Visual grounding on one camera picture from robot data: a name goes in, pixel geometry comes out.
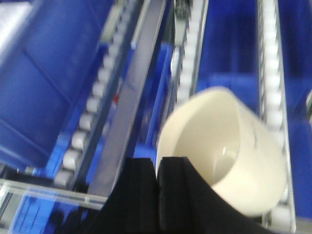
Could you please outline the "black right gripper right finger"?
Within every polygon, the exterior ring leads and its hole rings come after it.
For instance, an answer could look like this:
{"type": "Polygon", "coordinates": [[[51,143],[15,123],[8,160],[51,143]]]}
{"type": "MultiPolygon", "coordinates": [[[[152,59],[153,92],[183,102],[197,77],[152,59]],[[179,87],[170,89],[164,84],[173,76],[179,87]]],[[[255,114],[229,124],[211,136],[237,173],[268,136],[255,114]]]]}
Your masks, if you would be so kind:
{"type": "Polygon", "coordinates": [[[165,157],[158,169],[162,234],[269,234],[223,200],[186,157],[165,157]]]}

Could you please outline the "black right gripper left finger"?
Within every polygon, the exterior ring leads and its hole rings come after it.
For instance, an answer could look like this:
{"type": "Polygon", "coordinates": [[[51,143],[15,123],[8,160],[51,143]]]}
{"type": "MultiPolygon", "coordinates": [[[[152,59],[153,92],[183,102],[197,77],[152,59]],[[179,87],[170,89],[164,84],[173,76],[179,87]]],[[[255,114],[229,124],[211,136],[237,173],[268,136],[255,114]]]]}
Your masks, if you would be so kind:
{"type": "Polygon", "coordinates": [[[149,158],[127,158],[103,208],[87,215],[76,234],[157,234],[158,184],[149,158]]]}

